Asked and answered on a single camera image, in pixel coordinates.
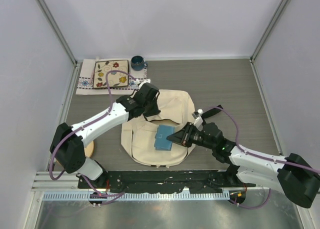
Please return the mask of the cream canvas backpack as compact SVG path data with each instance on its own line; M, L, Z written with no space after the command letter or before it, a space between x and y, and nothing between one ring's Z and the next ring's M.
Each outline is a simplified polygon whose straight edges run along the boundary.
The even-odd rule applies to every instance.
M172 167L183 162L195 149L173 143L170 150L155 148L156 133L160 125L172 126L181 130L188 122L195 121L196 111L191 96L186 91L161 89L157 99L158 115L139 116L122 124L121 145L137 163L146 166Z

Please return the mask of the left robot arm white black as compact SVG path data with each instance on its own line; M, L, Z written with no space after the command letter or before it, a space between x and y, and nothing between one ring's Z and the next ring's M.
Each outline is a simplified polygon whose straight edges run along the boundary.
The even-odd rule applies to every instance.
M112 128L140 116L150 117L160 113L159 89L149 82L138 86L130 95L120 96L106 110L69 126L60 124L54 134L50 153L64 172L80 174L93 188L103 188L109 179L108 172L95 160L85 155L87 147L96 138Z

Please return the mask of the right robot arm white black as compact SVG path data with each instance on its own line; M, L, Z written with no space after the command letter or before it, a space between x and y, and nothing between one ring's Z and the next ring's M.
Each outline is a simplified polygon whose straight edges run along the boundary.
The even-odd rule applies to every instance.
M300 155L270 155L237 145L225 138L213 122L201 130L189 122L167 140L186 148L197 145L210 149L217 161L229 165L225 179L233 187L240 183L263 186L306 209L312 206L320 189L319 171Z

